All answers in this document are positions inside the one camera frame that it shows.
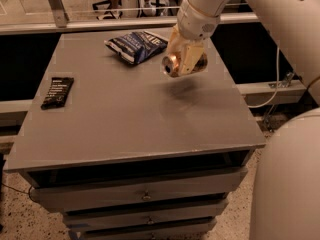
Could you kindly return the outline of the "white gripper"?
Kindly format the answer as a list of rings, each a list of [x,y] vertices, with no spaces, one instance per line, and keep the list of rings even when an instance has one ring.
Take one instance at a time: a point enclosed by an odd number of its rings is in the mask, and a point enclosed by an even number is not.
[[[189,0],[183,0],[177,13],[168,41],[166,53],[180,56],[178,76],[201,72],[205,69],[205,52],[202,40],[209,38],[220,22],[220,17],[211,17],[197,10]]]

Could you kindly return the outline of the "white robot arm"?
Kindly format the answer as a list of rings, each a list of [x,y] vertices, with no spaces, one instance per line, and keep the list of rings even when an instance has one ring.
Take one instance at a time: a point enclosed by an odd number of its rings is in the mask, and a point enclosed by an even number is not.
[[[169,39],[179,75],[200,59],[229,0],[183,0]],[[320,0],[245,0],[320,103]],[[250,240],[320,240],[320,108],[282,125],[257,166]]]

